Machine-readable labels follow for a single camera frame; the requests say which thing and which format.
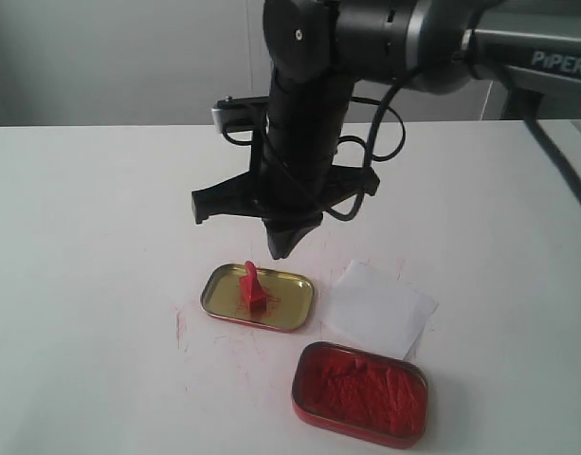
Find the white paper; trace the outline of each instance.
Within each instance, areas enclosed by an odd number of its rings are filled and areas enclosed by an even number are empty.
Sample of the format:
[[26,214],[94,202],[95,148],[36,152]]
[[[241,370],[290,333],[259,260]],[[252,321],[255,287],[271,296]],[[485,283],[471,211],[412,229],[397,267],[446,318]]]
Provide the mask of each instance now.
[[356,347],[404,359],[438,303],[380,270],[352,261],[331,291],[322,320]]

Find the white wall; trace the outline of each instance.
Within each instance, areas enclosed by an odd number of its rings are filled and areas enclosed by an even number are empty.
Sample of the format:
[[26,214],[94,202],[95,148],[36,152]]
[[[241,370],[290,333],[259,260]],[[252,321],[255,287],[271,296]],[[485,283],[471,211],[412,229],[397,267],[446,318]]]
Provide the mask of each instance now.
[[[267,92],[263,0],[0,0],[0,124],[209,123]],[[407,120],[477,119],[487,83],[402,93]],[[380,97],[384,87],[357,93]],[[367,120],[357,108],[349,120]]]

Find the gold tin lid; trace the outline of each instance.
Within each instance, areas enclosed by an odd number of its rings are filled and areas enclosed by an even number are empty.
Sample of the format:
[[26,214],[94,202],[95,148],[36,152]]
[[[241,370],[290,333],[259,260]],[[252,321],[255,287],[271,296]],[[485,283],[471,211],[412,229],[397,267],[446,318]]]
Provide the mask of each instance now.
[[311,309],[315,287],[305,277],[258,268],[259,283],[267,293],[266,309],[251,313],[242,299],[240,278],[245,267],[222,265],[210,276],[202,293],[202,307],[210,316],[281,332],[302,326]]

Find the red peg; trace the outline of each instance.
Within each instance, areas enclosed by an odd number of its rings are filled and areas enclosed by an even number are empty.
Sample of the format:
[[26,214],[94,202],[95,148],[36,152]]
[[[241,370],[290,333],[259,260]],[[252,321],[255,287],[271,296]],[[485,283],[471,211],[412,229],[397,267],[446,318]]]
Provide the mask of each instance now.
[[250,313],[264,310],[267,306],[267,294],[263,291],[256,273],[256,267],[251,261],[245,263],[247,275],[240,278],[240,289],[242,297],[248,305]]

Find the robotic arm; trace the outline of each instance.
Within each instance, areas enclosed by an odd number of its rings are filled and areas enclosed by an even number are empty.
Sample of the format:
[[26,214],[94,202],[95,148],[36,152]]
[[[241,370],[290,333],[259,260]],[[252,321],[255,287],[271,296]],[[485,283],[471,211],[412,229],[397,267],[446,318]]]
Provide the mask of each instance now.
[[[221,132],[252,131],[247,173],[193,193],[198,224],[211,215],[262,218],[274,259],[287,257],[323,212],[349,221],[379,180],[373,161],[333,164],[354,85],[382,82],[433,94],[470,79],[581,94],[580,0],[265,0],[264,38],[274,64],[268,98],[215,106]],[[333,206],[356,196],[344,215]]]

